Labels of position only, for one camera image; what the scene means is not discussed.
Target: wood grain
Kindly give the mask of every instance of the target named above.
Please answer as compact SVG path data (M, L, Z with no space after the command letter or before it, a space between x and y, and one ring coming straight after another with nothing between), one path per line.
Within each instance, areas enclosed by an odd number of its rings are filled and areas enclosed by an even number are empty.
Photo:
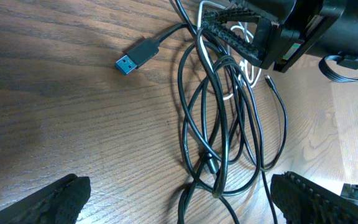
M191 18L198 2L183 1ZM181 22L172 5L168 0L0 0L0 210L75 173L89 176L92 186L78 223L177 221L181 190L191 181L179 145L183 112L177 69L191 35L175 33L127 77L114 68L134 42ZM358 85L331 84L317 62L304 56L286 74L267 71L290 119L287 146L272 173L293 170L318 184L358 181L358 144L348 141L358 139L358 113L349 120L346 112ZM193 52L185 65L187 97L204 76ZM280 144L282 112L264 82L254 92L269 160ZM212 128L213 95L207 107ZM200 117L199 102L193 116ZM200 145L190 138L189 146L196 163ZM252 171L245 159L230 167L227 189L246 183ZM210 175L203 178L213 181ZM261 180L228 200L241 223L272 223ZM279 218L285 222L280 212ZM198 190L186 222L232 220L219 201Z

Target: usb plug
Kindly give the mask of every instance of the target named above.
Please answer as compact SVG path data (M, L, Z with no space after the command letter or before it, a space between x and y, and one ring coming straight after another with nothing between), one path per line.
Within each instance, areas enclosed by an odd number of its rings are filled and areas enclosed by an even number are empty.
M158 42L152 39L145 39L140 44L130 49L127 55L116 62L116 68L124 75L128 75L135 68L138 69L154 55L158 53Z

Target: wooden surface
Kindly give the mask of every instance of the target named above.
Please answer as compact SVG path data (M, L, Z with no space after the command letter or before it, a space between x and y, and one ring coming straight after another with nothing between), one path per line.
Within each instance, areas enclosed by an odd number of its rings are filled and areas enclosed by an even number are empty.
M183 4L194 18L198 1ZM191 181L179 145L177 68L191 36L187 30L172 35L127 77L114 62L135 41L178 22L169 0L0 0L0 210L75 173L89 176L92 186L78 223L177 221L178 198ZM290 120L287 146L268 179L293 170L337 191L343 182L358 183L358 84L330 83L318 60L305 56L286 74L267 72ZM204 76L192 54L187 96ZM269 159L278 149L282 115L264 82L254 91ZM214 104L208 96L210 127ZM193 114L199 118L199 106ZM191 140L194 163L198 149ZM230 167L227 189L251 174L245 159ZM228 200L241 223L272 223L260 179ZM186 222L232 220L219 201L197 190Z

